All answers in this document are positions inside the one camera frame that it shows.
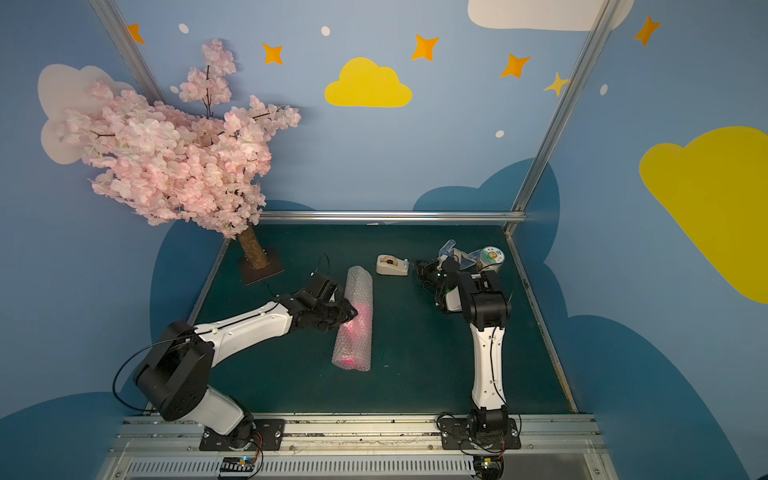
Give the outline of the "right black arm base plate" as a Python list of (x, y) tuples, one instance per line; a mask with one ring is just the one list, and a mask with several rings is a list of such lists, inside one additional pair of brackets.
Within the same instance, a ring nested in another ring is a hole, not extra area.
[(517, 424), (512, 418), (505, 421), (505, 426), (499, 422), (481, 424), (479, 420), (470, 420), (466, 416), (443, 414), (435, 419), (435, 426), (444, 450), (488, 453), (519, 450), (522, 443)]

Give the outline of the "pink plastic wine glass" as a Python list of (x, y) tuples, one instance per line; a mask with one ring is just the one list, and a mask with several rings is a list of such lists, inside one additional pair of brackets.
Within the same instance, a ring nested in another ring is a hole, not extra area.
[(373, 318), (355, 318), (338, 329), (332, 363), (344, 370), (367, 372), (372, 361)]

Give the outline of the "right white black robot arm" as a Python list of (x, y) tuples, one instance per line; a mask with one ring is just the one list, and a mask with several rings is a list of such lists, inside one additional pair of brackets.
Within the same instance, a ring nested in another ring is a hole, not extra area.
[(503, 340), (511, 305), (498, 272), (462, 270), (453, 258), (420, 260), (415, 271), (422, 285), (432, 289), (436, 307), (446, 314), (460, 313), (469, 326), (474, 381), (467, 437), (475, 441), (517, 437), (519, 429), (510, 418), (502, 373)]

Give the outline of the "clear bubble wrap sheet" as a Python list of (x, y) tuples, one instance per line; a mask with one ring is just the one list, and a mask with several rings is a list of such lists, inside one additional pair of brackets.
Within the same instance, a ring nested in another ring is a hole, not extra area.
[(367, 315), (373, 318), (373, 278), (363, 267), (353, 266), (349, 268), (345, 299), (358, 310), (358, 315), (355, 318), (362, 318)]

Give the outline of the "beige tape dispenser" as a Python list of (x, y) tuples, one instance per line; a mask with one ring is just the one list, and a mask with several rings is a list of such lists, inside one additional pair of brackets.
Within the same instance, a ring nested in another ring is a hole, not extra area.
[(392, 255), (382, 254), (377, 257), (376, 273), (383, 276), (407, 276), (409, 261)]

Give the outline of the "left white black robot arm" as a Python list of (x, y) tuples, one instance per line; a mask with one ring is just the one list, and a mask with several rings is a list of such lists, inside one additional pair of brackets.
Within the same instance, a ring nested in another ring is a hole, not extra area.
[(139, 351), (145, 357), (133, 372), (133, 383), (163, 420), (194, 421), (243, 449), (255, 436), (253, 417), (210, 386), (214, 368), (266, 340), (303, 328), (327, 331), (357, 316), (345, 297), (301, 293), (213, 323), (174, 322)]

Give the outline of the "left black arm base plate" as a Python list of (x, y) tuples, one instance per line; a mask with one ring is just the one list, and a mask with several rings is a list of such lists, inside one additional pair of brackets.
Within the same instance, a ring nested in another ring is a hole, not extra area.
[(223, 435), (205, 427), (200, 451), (241, 452), (278, 451), (286, 426), (284, 419), (255, 418), (242, 420), (232, 432)]

